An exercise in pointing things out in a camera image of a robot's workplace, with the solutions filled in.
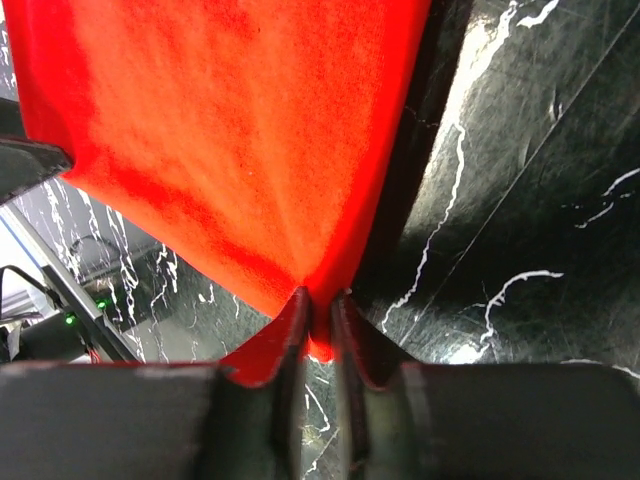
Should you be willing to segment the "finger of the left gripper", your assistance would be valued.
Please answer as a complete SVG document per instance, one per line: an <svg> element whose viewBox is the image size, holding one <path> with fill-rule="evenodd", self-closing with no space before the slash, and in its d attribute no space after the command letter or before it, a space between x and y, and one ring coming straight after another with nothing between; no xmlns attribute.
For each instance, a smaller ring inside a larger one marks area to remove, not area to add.
<svg viewBox="0 0 640 480"><path fill-rule="evenodd" d="M1 204L66 173L73 160L60 147L27 138L17 101L1 99Z"/></svg>

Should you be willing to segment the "red t shirt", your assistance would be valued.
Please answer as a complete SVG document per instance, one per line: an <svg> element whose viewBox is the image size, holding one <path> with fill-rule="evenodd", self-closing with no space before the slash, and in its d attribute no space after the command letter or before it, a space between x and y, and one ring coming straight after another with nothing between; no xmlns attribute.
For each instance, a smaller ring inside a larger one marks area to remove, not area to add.
<svg viewBox="0 0 640 480"><path fill-rule="evenodd" d="M7 1L27 136L71 185L259 312L295 288L306 350L354 278L428 1Z"/></svg>

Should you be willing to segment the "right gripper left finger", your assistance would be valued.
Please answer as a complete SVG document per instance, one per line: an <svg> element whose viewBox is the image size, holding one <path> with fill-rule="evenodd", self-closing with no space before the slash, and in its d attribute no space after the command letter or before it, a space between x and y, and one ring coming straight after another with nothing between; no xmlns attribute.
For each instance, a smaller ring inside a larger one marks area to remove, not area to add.
<svg viewBox="0 0 640 480"><path fill-rule="evenodd" d="M216 362L1 370L5 479L296 479L311 298Z"/></svg>

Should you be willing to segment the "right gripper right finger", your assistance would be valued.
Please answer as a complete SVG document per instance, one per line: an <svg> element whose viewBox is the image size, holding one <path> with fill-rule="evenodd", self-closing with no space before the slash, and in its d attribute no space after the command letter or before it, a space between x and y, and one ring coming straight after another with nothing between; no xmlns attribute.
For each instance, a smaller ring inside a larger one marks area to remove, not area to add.
<svg viewBox="0 0 640 480"><path fill-rule="evenodd" d="M421 362L331 306L347 479L635 479L639 396L613 368Z"/></svg>

